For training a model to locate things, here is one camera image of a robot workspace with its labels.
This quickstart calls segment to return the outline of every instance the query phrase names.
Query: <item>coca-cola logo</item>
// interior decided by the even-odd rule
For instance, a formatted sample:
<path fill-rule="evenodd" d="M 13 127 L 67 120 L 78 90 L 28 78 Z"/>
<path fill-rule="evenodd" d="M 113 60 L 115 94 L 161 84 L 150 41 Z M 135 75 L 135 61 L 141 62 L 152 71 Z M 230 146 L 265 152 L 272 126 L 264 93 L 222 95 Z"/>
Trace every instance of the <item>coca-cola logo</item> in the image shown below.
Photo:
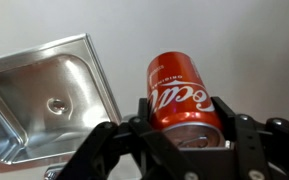
<path fill-rule="evenodd" d="M 149 99 L 151 101 L 151 111 L 155 113 L 157 110 L 166 107 L 172 101 L 183 102 L 187 99 L 192 99 L 196 102 L 196 109 L 204 112 L 214 111 L 214 106 L 209 102 L 205 88 L 197 83 L 174 80 L 169 83 L 161 84 L 160 86 L 169 86 L 164 92 L 159 95 L 158 89 L 152 91 Z"/>

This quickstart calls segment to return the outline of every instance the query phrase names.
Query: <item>sink drain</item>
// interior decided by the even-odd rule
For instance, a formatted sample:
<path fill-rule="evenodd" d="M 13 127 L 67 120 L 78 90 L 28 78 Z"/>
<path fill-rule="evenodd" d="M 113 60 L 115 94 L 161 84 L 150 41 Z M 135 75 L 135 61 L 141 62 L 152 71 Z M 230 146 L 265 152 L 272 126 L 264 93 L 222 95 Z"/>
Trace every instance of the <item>sink drain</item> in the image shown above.
<path fill-rule="evenodd" d="M 60 99 L 51 98 L 47 102 L 49 110 L 55 114 L 63 114 L 68 110 L 65 102 Z"/>

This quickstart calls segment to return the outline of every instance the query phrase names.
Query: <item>sink rim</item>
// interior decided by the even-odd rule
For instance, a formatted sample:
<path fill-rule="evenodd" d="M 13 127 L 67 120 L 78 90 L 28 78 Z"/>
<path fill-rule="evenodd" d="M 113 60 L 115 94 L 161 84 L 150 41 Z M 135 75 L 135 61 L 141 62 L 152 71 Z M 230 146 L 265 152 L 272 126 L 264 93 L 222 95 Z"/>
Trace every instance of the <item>sink rim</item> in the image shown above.
<path fill-rule="evenodd" d="M 88 34 L 67 37 L 19 53 L 2 56 L 0 57 L 0 73 L 42 62 L 59 55 L 72 55 L 78 57 L 87 66 L 90 76 L 93 78 L 95 88 L 106 110 L 108 119 L 120 124 L 120 112 Z M 42 159 L 32 161 L 28 160 L 20 163 L 3 162 L 0 160 L 0 172 L 67 162 L 74 152 L 75 151 L 65 152 Z"/>

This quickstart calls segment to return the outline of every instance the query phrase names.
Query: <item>sink basin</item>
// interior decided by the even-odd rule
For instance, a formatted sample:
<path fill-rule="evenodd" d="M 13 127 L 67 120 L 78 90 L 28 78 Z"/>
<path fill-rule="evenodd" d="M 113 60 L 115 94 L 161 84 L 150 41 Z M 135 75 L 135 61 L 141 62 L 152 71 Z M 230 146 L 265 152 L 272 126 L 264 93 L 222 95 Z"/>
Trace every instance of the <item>sink basin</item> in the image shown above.
<path fill-rule="evenodd" d="M 66 162 L 120 120 L 88 35 L 0 58 L 0 172 Z"/>

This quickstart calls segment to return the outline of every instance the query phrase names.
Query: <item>soda can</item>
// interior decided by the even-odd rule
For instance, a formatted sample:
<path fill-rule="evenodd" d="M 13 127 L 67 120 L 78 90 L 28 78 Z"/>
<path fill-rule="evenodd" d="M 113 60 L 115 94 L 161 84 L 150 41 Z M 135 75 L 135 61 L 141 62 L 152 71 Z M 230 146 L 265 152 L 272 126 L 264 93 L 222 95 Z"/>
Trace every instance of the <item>soda can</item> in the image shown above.
<path fill-rule="evenodd" d="M 190 57 L 167 52 L 147 70 L 150 124 L 179 148 L 224 146 L 221 121 Z"/>

